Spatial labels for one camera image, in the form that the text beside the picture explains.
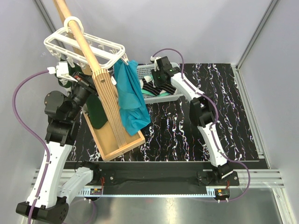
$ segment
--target black marble tabletop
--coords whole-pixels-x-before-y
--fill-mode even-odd
[[[256,147],[230,64],[186,64],[186,77],[206,95],[214,96],[219,111],[216,125],[222,147],[230,159],[258,160]],[[145,144],[116,161],[206,161],[203,137],[189,120],[189,103],[177,101],[147,105],[152,122],[142,129]],[[81,127],[68,161],[101,161],[87,123]]]

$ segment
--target white plastic hanger rack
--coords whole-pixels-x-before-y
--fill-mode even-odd
[[[75,20],[80,28],[81,32],[86,39],[86,41],[89,43],[90,48],[94,55],[104,58],[108,60],[105,64],[100,64],[101,68],[103,69],[109,69],[111,68],[119,59],[122,59],[126,64],[128,64],[128,57],[125,53],[125,47],[121,44],[114,43],[111,41],[107,41],[104,39],[101,39],[99,37],[84,33],[84,28],[82,26],[81,21],[74,16],[70,16],[65,19],[64,21],[64,27],[57,30],[55,33],[51,34],[44,40],[44,45],[48,49],[48,51],[57,58],[57,60],[60,61],[61,55],[66,56],[67,62],[70,64],[71,67],[75,67],[74,60],[78,61],[78,64],[81,68],[84,68],[88,62],[84,56],[81,56],[79,54],[74,53],[73,51],[70,51],[68,49],[64,49],[59,47],[58,45],[54,44],[54,40],[61,41],[64,43],[64,45],[69,45],[75,48],[80,49],[78,42],[76,40],[73,40],[68,37],[67,33],[71,33],[71,29],[68,27],[68,22],[70,20]]]

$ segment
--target plastic basket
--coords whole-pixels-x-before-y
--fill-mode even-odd
[[[173,67],[179,67],[178,63],[171,62],[171,65]],[[154,64],[139,65],[137,67],[138,79],[140,80],[144,76],[150,76],[152,69],[154,69]],[[154,96],[144,94],[143,98],[144,98],[144,101],[146,104],[153,104],[153,103],[175,101],[181,96],[182,96],[182,94],[179,91],[177,91],[177,93],[175,95],[168,95],[168,96],[164,96],[164,97],[154,97]]]

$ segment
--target gray floor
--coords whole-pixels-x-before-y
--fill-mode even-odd
[[[92,214],[91,204],[76,200],[81,202],[71,205],[67,224],[83,224]],[[221,204],[193,198],[100,198],[96,206],[91,224],[282,224],[270,189],[250,189],[242,199]]]

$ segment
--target gray wall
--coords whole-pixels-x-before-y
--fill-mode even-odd
[[[0,217],[1,223],[15,224],[21,218],[15,213],[16,205],[27,199],[44,150],[14,117],[12,95],[22,80],[55,65],[56,61],[43,45],[50,33],[32,0],[2,1],[0,20]],[[57,86],[53,76],[41,75],[26,84],[17,97],[20,116],[42,138],[47,127],[43,99]]]
[[[62,27],[52,0],[43,0]],[[162,48],[187,63],[237,63],[270,0],[67,0],[85,32],[123,44],[129,59],[149,63]],[[171,60],[180,58],[171,52]]]
[[[295,212],[299,210],[298,9],[298,0],[280,1],[241,67],[271,165],[281,171]]]

